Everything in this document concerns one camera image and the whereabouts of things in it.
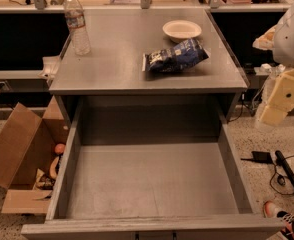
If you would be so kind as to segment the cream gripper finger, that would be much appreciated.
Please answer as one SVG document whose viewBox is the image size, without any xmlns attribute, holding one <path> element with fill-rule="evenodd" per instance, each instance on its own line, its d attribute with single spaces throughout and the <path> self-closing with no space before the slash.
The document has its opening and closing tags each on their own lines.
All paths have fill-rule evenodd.
<svg viewBox="0 0 294 240">
<path fill-rule="evenodd" d="M 287 113 L 266 105 L 259 120 L 269 126 L 278 126 L 287 116 Z"/>
</svg>

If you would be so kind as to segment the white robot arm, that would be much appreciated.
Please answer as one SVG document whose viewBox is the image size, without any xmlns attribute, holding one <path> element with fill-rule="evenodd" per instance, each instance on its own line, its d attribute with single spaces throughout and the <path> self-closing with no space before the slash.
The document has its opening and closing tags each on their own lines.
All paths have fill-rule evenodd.
<svg viewBox="0 0 294 240">
<path fill-rule="evenodd" d="M 270 50 L 273 60 L 285 67 L 265 81 L 255 126 L 260 130 L 277 127 L 294 109 L 294 3 L 278 23 L 253 42 L 253 47 Z"/>
</svg>

